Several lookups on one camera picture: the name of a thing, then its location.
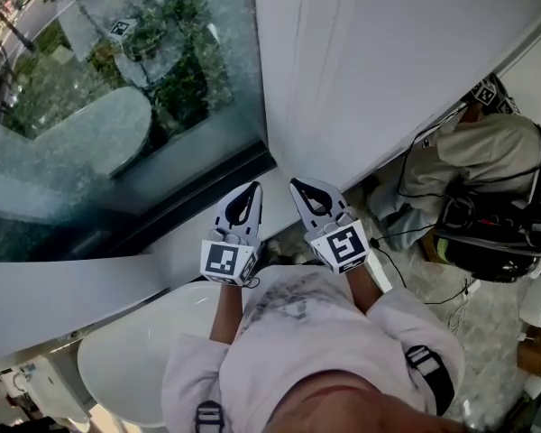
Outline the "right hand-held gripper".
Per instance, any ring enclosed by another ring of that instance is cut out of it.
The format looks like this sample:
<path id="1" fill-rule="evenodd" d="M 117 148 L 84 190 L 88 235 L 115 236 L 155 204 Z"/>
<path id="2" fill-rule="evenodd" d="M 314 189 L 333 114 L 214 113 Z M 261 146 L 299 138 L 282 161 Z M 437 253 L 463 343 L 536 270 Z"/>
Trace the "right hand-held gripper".
<path id="1" fill-rule="evenodd" d="M 368 259 L 369 243 L 362 221 L 335 186 L 309 178 L 295 178 L 289 190 L 303 225 L 311 250 L 334 274 L 347 273 Z M 325 233 L 323 220 L 352 220 Z"/>

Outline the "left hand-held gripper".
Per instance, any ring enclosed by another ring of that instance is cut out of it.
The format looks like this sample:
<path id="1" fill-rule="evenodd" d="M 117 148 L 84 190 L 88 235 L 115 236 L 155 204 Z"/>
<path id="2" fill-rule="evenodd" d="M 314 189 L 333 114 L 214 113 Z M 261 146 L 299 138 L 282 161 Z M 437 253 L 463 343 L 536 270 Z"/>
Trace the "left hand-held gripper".
<path id="1" fill-rule="evenodd" d="M 200 273 L 206 279 L 249 286 L 261 256 L 261 212 L 262 187 L 258 181 L 233 189 L 217 203 L 215 226 L 201 244 Z"/>

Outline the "person's right forearm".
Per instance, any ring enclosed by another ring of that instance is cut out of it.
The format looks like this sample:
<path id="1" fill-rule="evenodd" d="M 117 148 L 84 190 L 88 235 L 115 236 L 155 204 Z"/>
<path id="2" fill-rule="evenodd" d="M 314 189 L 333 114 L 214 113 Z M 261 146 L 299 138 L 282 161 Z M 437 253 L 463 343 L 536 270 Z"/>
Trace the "person's right forearm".
<path id="1" fill-rule="evenodd" d="M 364 265 L 351 269 L 345 276 L 355 307 L 366 314 L 383 296 L 382 290 Z"/>

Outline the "person's left forearm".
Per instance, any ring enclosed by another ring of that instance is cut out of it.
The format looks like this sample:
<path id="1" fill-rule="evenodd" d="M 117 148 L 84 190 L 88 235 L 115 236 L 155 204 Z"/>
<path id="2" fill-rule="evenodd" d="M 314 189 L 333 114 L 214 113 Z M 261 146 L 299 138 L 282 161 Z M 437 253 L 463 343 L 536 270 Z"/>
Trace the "person's left forearm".
<path id="1" fill-rule="evenodd" d="M 243 293 L 239 287 L 222 285 L 209 339 L 230 345 L 243 319 Z"/>

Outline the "white rectangular block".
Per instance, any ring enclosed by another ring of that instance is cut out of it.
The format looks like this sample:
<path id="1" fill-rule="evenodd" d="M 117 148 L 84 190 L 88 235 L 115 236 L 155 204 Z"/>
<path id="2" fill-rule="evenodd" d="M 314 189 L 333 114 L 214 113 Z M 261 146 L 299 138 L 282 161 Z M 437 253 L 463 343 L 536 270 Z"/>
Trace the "white rectangular block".
<path id="1" fill-rule="evenodd" d="M 383 265 L 377 257 L 375 250 L 370 250 L 367 258 L 367 265 L 371 276 L 378 285 L 379 289 L 383 293 L 390 291 L 392 289 L 392 285 L 387 277 L 387 274 L 383 270 Z"/>

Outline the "green garden shrubs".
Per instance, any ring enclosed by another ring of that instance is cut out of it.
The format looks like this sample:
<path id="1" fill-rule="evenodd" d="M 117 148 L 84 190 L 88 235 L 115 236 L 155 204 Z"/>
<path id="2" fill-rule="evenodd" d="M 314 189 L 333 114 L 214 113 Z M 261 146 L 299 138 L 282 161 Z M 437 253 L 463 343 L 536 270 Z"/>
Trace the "green garden shrubs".
<path id="1" fill-rule="evenodd" d="M 142 94 L 168 135 L 199 124 L 233 100 L 203 2 L 125 0 L 97 11 L 78 0 L 16 60 L 4 126 L 35 139 L 120 88 Z"/>

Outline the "operator in white shirt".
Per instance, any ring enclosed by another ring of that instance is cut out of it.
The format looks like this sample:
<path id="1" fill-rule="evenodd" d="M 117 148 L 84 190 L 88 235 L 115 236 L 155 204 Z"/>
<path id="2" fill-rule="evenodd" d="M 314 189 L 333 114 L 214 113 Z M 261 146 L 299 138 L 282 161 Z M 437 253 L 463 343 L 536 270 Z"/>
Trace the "operator in white shirt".
<path id="1" fill-rule="evenodd" d="M 170 433 L 262 433 L 289 389 L 329 371 L 446 419 L 463 350 L 410 291 L 395 287 L 362 314 L 346 276 L 325 267 L 272 265 L 259 279 L 232 344 L 209 333 L 173 345 L 161 394 Z"/>

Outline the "white window sill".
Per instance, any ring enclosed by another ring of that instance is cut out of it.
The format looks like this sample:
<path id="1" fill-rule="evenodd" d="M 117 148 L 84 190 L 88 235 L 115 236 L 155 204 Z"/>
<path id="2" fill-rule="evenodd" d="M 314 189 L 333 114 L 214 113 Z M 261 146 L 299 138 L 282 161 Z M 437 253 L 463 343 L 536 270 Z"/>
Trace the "white window sill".
<path id="1" fill-rule="evenodd" d="M 214 219 L 209 206 L 135 256 L 0 263 L 0 371 L 51 340 L 198 278 L 201 242 Z"/>

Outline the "dark-framed glass window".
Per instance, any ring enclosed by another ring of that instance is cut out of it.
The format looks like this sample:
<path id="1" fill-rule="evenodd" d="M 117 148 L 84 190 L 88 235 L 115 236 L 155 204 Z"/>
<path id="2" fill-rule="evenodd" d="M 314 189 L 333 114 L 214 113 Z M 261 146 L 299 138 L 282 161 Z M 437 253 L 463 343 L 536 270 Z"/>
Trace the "dark-framed glass window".
<path id="1" fill-rule="evenodd" d="M 271 168 L 255 0 L 203 0 L 233 100 L 178 135 L 120 88 L 35 139 L 6 128 L 14 64 L 78 0 L 0 0 L 0 262 L 137 253 Z M 125 0 L 84 0 L 97 11 Z"/>

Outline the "white bathtub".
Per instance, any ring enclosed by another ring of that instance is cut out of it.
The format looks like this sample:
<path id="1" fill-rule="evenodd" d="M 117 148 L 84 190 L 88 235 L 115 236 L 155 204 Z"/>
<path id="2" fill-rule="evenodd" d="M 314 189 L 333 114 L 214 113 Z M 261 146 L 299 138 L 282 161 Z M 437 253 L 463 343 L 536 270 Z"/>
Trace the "white bathtub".
<path id="1" fill-rule="evenodd" d="M 195 281 L 89 333 L 78 369 L 98 404 L 141 428 L 165 426 L 160 392 L 170 349 L 184 335 L 207 337 L 220 285 Z"/>

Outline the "white ceramic basin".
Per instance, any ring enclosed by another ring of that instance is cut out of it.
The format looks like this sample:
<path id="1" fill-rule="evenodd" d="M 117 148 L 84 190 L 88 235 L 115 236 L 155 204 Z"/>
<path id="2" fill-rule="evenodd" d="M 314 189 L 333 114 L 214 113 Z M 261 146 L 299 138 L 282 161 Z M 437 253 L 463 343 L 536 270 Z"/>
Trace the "white ceramic basin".
<path id="1" fill-rule="evenodd" d="M 533 280 L 519 307 L 519 317 L 533 327 L 541 327 L 541 276 Z"/>

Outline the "cluttered white shelf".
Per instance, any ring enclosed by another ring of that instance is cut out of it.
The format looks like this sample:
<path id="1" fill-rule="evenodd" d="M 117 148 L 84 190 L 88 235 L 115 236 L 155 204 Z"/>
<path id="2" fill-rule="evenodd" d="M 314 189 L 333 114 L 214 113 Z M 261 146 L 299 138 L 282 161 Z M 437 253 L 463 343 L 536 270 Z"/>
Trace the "cluttered white shelf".
<path id="1" fill-rule="evenodd" d="M 0 373 L 0 433 L 90 433 L 91 423 L 55 418 L 42 412 L 11 370 Z"/>

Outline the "black stand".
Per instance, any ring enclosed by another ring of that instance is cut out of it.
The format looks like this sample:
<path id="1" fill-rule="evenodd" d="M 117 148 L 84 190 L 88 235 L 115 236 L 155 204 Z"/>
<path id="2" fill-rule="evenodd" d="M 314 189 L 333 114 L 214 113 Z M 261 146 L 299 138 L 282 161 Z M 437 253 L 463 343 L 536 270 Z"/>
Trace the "black stand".
<path id="1" fill-rule="evenodd" d="M 541 377 L 527 378 L 520 397 L 506 414 L 499 433 L 531 433 L 531 427 L 541 406 Z"/>

